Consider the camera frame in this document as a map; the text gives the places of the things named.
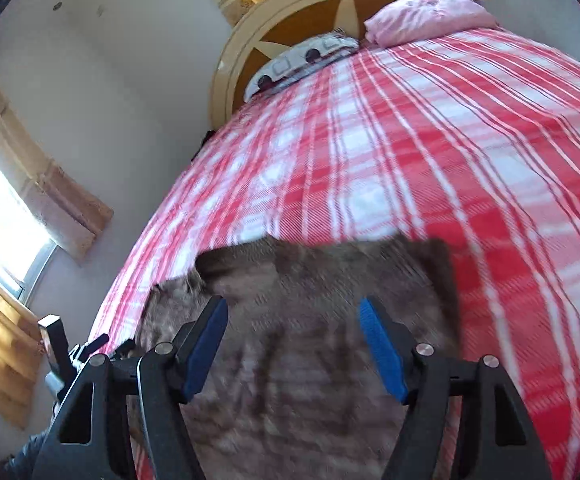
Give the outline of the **grey jacket sleeve forearm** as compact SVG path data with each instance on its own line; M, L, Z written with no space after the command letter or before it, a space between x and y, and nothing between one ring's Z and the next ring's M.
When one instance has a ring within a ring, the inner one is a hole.
M16 455L4 463L4 471L9 480L31 480L37 457L45 443L48 430L28 439Z

